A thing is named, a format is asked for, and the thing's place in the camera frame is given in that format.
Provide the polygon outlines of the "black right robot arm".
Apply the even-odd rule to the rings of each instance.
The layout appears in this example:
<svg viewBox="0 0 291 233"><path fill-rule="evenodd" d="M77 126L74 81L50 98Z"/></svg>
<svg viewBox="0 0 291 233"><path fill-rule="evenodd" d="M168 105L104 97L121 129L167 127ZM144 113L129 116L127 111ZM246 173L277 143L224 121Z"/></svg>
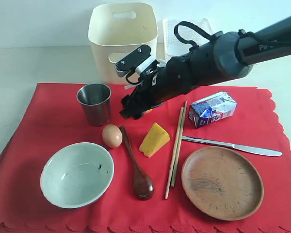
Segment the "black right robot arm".
<svg viewBox="0 0 291 233"><path fill-rule="evenodd" d="M178 26L187 27L208 40L198 45L180 36ZM258 32L217 32L208 34L195 24L182 21L174 35L189 51L161 65L141 45L115 64L119 77L137 73L134 90L122 103L123 118L139 119L144 112L192 90L247 76L256 63L291 55L291 16Z"/></svg>

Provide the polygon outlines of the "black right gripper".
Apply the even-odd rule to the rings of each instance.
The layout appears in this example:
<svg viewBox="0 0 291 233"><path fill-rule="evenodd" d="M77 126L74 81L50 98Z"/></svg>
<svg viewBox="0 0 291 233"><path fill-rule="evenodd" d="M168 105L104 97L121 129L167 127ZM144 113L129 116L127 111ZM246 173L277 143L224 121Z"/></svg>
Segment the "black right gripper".
<svg viewBox="0 0 291 233"><path fill-rule="evenodd" d="M190 53L172 57L166 66L154 74L143 75L143 84L122 98L124 119L141 118L148 107L154 107L196 89L191 69Z"/></svg>

